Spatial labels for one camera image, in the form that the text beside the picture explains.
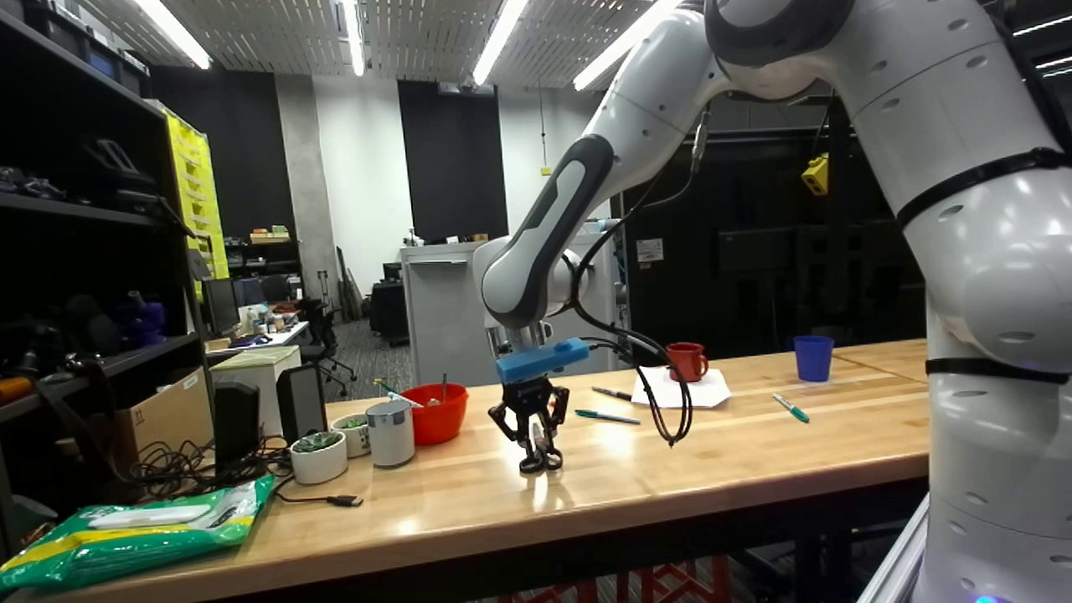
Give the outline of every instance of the ceiling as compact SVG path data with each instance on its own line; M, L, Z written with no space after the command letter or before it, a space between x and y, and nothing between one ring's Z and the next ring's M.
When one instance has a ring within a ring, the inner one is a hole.
M166 0L218 68L353 73L334 0ZM502 0L360 0L370 77L469 79ZM565 88L653 0L529 0L494 83ZM990 0L1011 30L1069 14L1069 0ZM81 0L152 68L190 68L134 0ZM1022 36L1033 59L1072 49L1072 22Z

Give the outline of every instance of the workbench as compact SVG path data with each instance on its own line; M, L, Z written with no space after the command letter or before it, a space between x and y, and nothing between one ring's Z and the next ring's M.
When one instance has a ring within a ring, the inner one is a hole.
M353 460L327 486L363 510L274 500L239 553L70 594L75 599L218 599L278 591L353 599L467 599L627 565L807 540L914 510L928 471L925 341L835 349L831 382L802 384L794 355L714 358L733 395L696 411L673 448L647 409L592 384L632 389L632 373L553 377L571 406L640 427L560 430L565 467L524 476L521 446L490 423L501 389L469 389L461 440L402 470ZM810 423L790 420L773 392ZM370 403L334 403L353 414Z

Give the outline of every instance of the plastic bag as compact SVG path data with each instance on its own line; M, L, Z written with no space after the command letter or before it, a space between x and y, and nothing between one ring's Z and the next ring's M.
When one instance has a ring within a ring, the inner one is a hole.
M239 548L274 476L144 505L86 505L0 565L7 591L75 591L180 558Z

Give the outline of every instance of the pen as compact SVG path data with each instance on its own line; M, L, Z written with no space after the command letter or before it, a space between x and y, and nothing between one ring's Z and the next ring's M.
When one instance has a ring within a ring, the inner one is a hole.
M787 403L783 395L773 395L773 403L787 409L799 423L810 423L810 414L802 406Z
M610 395L610 398L625 398L625 403L632 403L632 395L627 392L612 392L612 389L592 389L596 395Z
M640 423L638 423L638 420L629 420L629 414L605 414L605 411L592 411L592 409L578 409L578 414L582 414L582 420L596 420L596 423L640 427Z

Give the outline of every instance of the blue cup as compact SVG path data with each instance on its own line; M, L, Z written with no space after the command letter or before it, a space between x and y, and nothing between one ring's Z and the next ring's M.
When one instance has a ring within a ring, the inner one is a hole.
M835 337L794 334L794 352L799 352L799 377L802 382L828 382L831 377Z

